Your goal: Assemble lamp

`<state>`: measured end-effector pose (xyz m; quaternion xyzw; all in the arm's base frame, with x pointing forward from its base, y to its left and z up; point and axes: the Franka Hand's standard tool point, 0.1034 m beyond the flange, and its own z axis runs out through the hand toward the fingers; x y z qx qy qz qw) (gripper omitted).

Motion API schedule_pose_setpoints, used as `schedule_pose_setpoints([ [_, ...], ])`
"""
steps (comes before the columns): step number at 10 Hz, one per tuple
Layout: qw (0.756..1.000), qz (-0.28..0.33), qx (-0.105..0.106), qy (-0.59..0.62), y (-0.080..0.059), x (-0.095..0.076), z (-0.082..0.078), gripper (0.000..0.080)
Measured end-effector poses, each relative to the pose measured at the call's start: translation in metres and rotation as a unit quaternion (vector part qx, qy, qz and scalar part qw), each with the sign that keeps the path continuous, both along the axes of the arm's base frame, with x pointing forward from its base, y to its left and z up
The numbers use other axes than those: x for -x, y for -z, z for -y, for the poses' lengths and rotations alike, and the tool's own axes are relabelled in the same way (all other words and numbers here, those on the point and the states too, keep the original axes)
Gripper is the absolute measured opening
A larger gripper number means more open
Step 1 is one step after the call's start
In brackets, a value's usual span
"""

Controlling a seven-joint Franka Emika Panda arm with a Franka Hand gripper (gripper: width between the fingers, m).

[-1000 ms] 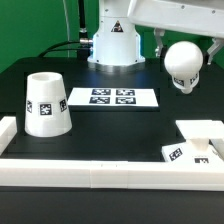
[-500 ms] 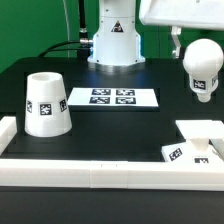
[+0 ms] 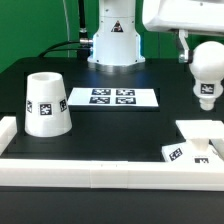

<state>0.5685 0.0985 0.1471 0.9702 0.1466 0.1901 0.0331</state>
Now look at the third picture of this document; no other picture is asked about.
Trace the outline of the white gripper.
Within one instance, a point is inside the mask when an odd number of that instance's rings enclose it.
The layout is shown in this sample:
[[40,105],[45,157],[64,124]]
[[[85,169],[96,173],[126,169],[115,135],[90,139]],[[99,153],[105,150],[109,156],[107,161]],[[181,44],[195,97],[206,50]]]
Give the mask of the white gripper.
[[224,35],[224,0],[143,0],[142,22],[148,31],[178,31],[180,63],[189,64],[193,52],[189,33]]

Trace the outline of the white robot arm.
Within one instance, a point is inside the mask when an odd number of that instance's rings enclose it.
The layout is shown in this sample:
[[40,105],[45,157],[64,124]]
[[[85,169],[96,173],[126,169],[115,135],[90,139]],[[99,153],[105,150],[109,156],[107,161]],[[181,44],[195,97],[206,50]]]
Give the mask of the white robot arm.
[[[145,62],[135,29],[136,2],[99,0],[99,28],[93,35],[90,67],[126,71]],[[224,36],[224,0],[143,0],[142,23],[148,31],[177,34],[179,61],[188,63],[192,59],[188,35]]]

